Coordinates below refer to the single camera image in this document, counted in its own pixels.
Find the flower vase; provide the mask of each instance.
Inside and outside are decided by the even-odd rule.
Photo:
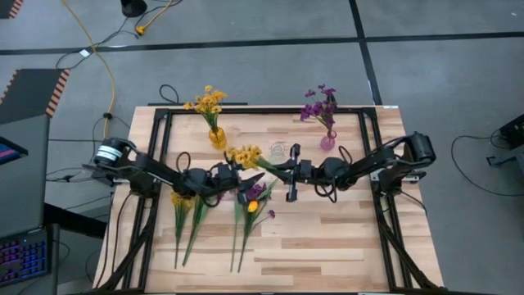
[[[213,148],[223,151],[228,145],[228,139],[226,138],[226,133],[222,128],[217,128],[216,131],[210,130],[209,137]]]
[[[335,147],[335,138],[337,137],[337,132],[335,130],[328,130],[327,135],[322,138],[320,141],[320,147],[324,151],[331,151]]]

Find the wooden tabletop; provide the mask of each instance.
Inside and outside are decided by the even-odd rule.
[[[129,139],[139,150],[146,151],[151,135],[154,107],[138,107],[135,111]],[[404,126],[397,108],[377,107],[382,141],[404,135]],[[220,115],[219,126],[227,135],[229,147],[245,144],[259,145],[264,157],[277,164],[287,160],[293,143],[301,145],[301,159],[310,159],[318,166],[326,157],[339,157],[334,148],[320,149],[320,139],[326,131],[316,121],[300,122],[300,115]],[[356,115],[335,115],[337,145],[343,145],[357,161],[364,156],[359,122]],[[160,126],[156,155],[160,151]],[[370,139],[373,132],[368,122]],[[166,163],[174,167],[180,152],[192,155],[192,167],[208,169],[223,160],[207,138],[208,127],[199,115],[174,116],[169,138]],[[242,172],[248,177],[259,171]],[[271,175],[263,180],[271,181]],[[233,247],[233,196],[226,195],[222,203],[210,209],[201,227],[186,267],[180,265],[191,230],[191,216],[187,219],[174,268],[174,208],[169,186],[164,186],[151,251],[146,293],[179,292],[358,292],[387,291],[386,272],[378,237],[369,178],[363,177],[345,192],[338,193],[338,203],[332,204],[318,197],[312,186],[298,184],[298,201],[285,202],[287,186],[279,183],[273,190],[267,209],[276,212],[276,218],[264,221],[251,235],[246,246],[242,269],[229,272]],[[403,190],[417,198],[416,184],[406,184]],[[129,186],[116,189],[111,211],[109,255],[102,282],[110,275],[115,249],[116,216]],[[420,269],[435,284],[442,285],[431,234],[424,211],[402,196],[395,198],[407,252]],[[124,208],[120,221],[116,265],[129,249],[137,198],[132,197]],[[242,227],[239,226],[237,249],[241,248]],[[392,259],[396,281],[402,284],[395,251]],[[105,248],[99,258],[95,283],[102,272]],[[235,266],[239,259],[236,254]],[[132,286],[138,284],[138,266],[133,268]]]

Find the gray carpet floor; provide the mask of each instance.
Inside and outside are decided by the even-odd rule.
[[[124,21],[116,0],[69,1],[95,41]],[[161,2],[147,1],[150,7]],[[519,0],[359,0],[367,36],[466,34],[524,31]],[[136,20],[128,20],[133,30]],[[355,37],[346,0],[185,0],[136,39],[122,34],[108,44],[144,45],[255,39]],[[14,20],[0,20],[0,50],[75,48],[88,45],[61,2],[27,1]],[[438,159],[421,182],[431,234],[445,285],[453,290],[518,294],[524,289],[524,197],[482,192],[456,170],[452,140],[462,134],[489,136],[524,110],[524,39],[472,39],[369,43],[385,105],[398,105],[408,132],[431,136]],[[130,123],[133,110],[162,102],[158,88],[172,84],[191,100],[207,84],[229,93],[230,102],[301,104],[303,93],[326,83],[339,103],[373,105],[357,43],[203,48],[103,53],[116,80],[114,113]],[[60,55],[0,55],[0,85],[19,68],[54,68]],[[79,59],[73,55],[62,66]],[[90,57],[71,72],[51,123],[51,138],[91,138],[94,123],[111,100],[103,64]],[[125,138],[115,121],[110,136]],[[95,129],[102,137],[102,124]],[[89,160],[91,143],[50,143],[48,171]],[[524,192],[513,163],[500,168],[486,157],[501,150],[489,141],[464,139],[458,163],[480,185],[503,193]],[[49,184],[46,201],[71,207],[108,195],[97,182]],[[108,211],[109,200],[75,208],[87,216]],[[72,250],[61,267],[59,293],[89,289],[88,256],[101,241],[63,233]],[[97,255],[88,264],[93,272]]]

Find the rgb keyboard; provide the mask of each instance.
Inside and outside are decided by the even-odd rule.
[[[49,250],[44,229],[0,240],[0,287],[45,275]]]

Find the yellow cable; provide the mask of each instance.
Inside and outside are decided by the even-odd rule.
[[[160,12],[155,14],[155,16],[153,16],[153,18],[151,18],[145,25],[138,26],[138,27],[134,28],[134,30],[136,30],[139,35],[141,35],[141,36],[144,35],[146,33],[147,28],[153,23],[153,21],[156,20],[156,18],[158,16],[160,16],[162,13],[164,13],[164,11],[166,11],[171,6],[171,3],[173,3],[173,0],[169,0],[167,5],[164,8],[162,8],[162,10]]]
[[[84,25],[82,25],[82,21],[80,21],[80,19],[75,15],[75,13],[71,9],[71,7],[69,7],[69,5],[67,5],[66,0],[62,0],[62,3],[65,5],[65,8],[67,8],[67,10],[69,12],[71,12],[71,14],[76,19],[76,21],[78,21],[80,27],[82,28],[82,30],[84,30],[85,35],[88,36],[89,43],[91,44],[90,45],[91,49],[97,55],[97,57],[100,58],[100,60],[104,63],[104,66],[106,66],[107,72],[109,73],[109,76],[111,77],[111,88],[112,88],[112,90],[111,90],[111,92],[112,92],[112,94],[111,94],[111,104],[109,105],[109,109],[107,110],[108,113],[111,113],[113,111],[113,106],[115,105],[115,77],[113,77],[113,73],[111,73],[111,69],[107,65],[107,62],[97,52],[97,48],[95,47],[95,44],[94,44],[93,40],[91,39],[91,36],[89,35],[88,31],[85,29]],[[104,122],[104,138],[106,137],[108,120],[109,119],[106,118],[106,121]]]

